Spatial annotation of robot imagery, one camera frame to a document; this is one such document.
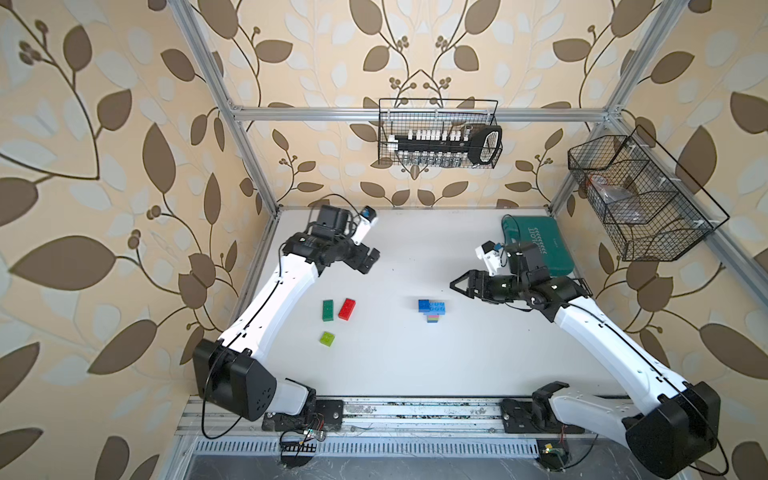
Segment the light blue long lego brick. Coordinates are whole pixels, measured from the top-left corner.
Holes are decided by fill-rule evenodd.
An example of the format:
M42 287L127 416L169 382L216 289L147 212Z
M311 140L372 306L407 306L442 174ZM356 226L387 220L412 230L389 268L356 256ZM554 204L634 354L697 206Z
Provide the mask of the light blue long lego brick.
M446 311L445 303L427 299L418 300L418 312L428 316L444 315Z

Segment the lime green small lego brick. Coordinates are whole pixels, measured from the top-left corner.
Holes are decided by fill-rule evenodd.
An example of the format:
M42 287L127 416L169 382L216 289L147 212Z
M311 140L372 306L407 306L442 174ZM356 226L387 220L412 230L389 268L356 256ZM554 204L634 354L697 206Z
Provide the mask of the lime green small lego brick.
M326 347L331 347L334 343L334 340L335 335L331 332L325 331L322 333L319 342Z

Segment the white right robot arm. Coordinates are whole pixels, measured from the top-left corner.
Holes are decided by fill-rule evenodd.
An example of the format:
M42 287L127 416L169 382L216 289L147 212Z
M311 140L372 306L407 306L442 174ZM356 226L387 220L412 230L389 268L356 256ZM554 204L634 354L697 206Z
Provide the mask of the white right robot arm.
M588 430L627 448L651 473L670 479L721 449L721 398L705 382L692 384L654 358L602 312L590 291L569 276L553 277L532 242L476 248L482 270L469 270L462 295L494 305L524 302L524 312L577 340L627 394L607 399L555 381L531 396L530 424L542 432L567 426Z

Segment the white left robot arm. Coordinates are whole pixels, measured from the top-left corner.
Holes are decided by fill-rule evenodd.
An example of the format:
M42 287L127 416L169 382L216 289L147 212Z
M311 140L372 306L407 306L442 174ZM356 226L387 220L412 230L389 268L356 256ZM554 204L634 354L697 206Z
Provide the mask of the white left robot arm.
M450 289L497 235L482 210L321 207L217 339L196 347L204 410L299 415L316 394L468 395L475 308Z

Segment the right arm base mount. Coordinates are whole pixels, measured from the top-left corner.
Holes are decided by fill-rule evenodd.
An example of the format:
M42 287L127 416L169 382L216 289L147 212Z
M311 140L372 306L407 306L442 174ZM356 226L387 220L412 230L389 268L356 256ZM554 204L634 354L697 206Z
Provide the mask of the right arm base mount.
M505 398L500 402L504 432L507 434L583 434L585 429L557 420L543 401Z

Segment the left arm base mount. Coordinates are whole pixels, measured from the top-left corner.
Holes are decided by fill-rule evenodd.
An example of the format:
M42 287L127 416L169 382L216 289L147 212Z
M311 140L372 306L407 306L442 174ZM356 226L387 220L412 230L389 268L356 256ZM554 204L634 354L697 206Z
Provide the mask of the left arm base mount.
M344 401L312 398L297 415L267 413L262 421L265 432L304 431L307 429L339 432L344 419Z

